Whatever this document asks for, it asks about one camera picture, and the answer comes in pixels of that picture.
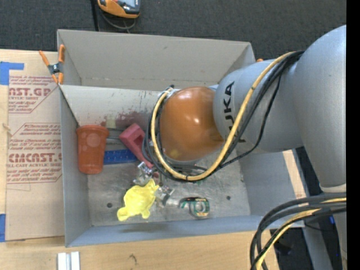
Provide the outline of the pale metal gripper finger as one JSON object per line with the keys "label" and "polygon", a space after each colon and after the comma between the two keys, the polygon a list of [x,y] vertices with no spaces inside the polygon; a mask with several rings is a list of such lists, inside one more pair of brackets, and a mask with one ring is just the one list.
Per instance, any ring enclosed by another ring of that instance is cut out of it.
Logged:
{"label": "pale metal gripper finger", "polygon": [[168,186],[159,187],[156,190],[156,201],[157,204],[161,207],[166,206],[168,200],[172,196],[174,189],[169,188]]}
{"label": "pale metal gripper finger", "polygon": [[133,183],[138,186],[145,186],[153,177],[153,171],[144,162],[137,166],[138,174],[136,175]]}

